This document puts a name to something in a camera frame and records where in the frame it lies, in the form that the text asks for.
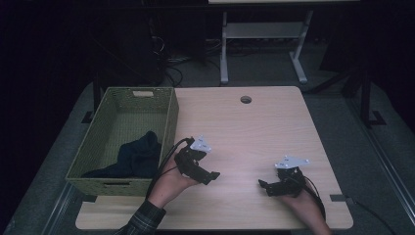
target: metal stand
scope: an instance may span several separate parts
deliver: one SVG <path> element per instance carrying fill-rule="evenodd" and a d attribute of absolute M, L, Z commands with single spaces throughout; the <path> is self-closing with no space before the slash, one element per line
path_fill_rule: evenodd
<path fill-rule="evenodd" d="M 227 13 L 223 13 L 222 24 L 222 53 L 220 55 L 220 82 L 229 82 L 228 66 L 226 61 L 227 38 L 298 38 L 299 45 L 290 58 L 301 84 L 307 83 L 307 78 L 299 61 L 304 39 L 308 32 L 313 11 L 308 11 L 304 22 L 293 23 L 228 23 Z"/>

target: dark blue fabric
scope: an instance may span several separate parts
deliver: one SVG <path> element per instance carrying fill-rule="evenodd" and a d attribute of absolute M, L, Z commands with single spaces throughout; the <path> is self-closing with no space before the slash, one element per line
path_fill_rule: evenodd
<path fill-rule="evenodd" d="M 161 144 L 155 132 L 119 147 L 116 164 L 82 174 L 84 178 L 152 178 L 158 171 Z"/>

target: white stand leg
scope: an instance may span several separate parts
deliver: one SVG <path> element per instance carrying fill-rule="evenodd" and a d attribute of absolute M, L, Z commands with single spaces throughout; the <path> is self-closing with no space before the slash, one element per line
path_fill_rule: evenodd
<path fill-rule="evenodd" d="M 290 58 L 293 62 L 294 70 L 296 71 L 297 77 L 301 84 L 307 83 L 307 78 L 305 77 L 304 70 L 302 69 L 301 63 L 299 61 L 302 45 L 304 44 L 305 37 L 307 36 L 308 27 L 312 17 L 312 11 L 308 11 L 305 17 L 304 24 L 301 29 L 300 37 L 299 37 L 299 45 L 297 46 L 296 51 L 290 52 Z"/>
<path fill-rule="evenodd" d="M 220 83 L 228 84 L 228 63 L 226 61 L 226 12 L 223 13 L 222 53 L 220 55 Z"/>

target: dark cloth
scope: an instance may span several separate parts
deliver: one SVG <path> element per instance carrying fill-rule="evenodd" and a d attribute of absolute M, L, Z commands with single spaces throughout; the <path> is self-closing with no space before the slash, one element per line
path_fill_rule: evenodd
<path fill-rule="evenodd" d="M 121 145 L 116 164 L 94 169 L 82 175 L 84 178 L 152 178 L 158 171 L 161 144 L 153 131 L 140 139 Z"/>
<path fill-rule="evenodd" d="M 120 228 L 115 235 L 154 234 L 164 215 L 164 209 L 159 209 L 146 200 L 132 215 L 128 223 Z"/>

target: gray carpet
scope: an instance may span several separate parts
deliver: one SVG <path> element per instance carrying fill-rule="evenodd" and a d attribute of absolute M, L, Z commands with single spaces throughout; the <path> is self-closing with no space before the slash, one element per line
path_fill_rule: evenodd
<path fill-rule="evenodd" d="M 261 48 L 254 54 L 229 57 L 229 84 L 227 86 L 294 85 L 308 90 L 335 73 L 318 69 L 324 45 L 306 44 L 300 61 L 308 76 L 308 83 L 297 81 L 288 52 L 292 44 L 276 43 L 273 47 Z M 209 62 L 186 62 L 174 66 L 183 73 L 182 87 L 210 87 L 219 85 L 218 56 L 209 57 Z M 168 70 L 177 81 L 179 73 Z M 359 97 L 347 100 L 340 95 L 344 82 L 329 87 L 315 95 L 304 95 L 314 124 L 322 140 L 330 163 L 344 194 L 366 205 L 384 219 L 396 234 L 415 234 L 414 224 L 396 196 L 377 156 L 377 151 L 368 139 L 367 131 L 376 136 L 384 151 L 391 157 L 396 170 L 414 195 L 415 137 L 399 115 L 393 110 L 385 93 L 372 85 L 372 110 L 379 111 L 387 125 L 373 126 L 367 130 L 356 117 L 353 104 Z M 166 79 L 162 86 L 169 86 Z M 80 231 L 74 221 L 85 196 L 69 190 L 69 197 L 62 199 L 61 193 L 68 189 L 65 175 L 76 153 L 88 124 L 81 123 L 85 114 L 93 109 L 92 86 L 85 88 L 73 108 L 67 124 L 52 147 L 32 186 L 18 208 L 11 229 L 6 234 L 111 234 L 112 231 Z M 50 214 L 62 209 L 63 216 L 50 219 Z M 352 228 L 335 231 L 337 234 L 391 234 L 372 214 L 359 205 L 350 204 L 354 220 Z M 307 230 L 293 234 L 310 234 Z"/>

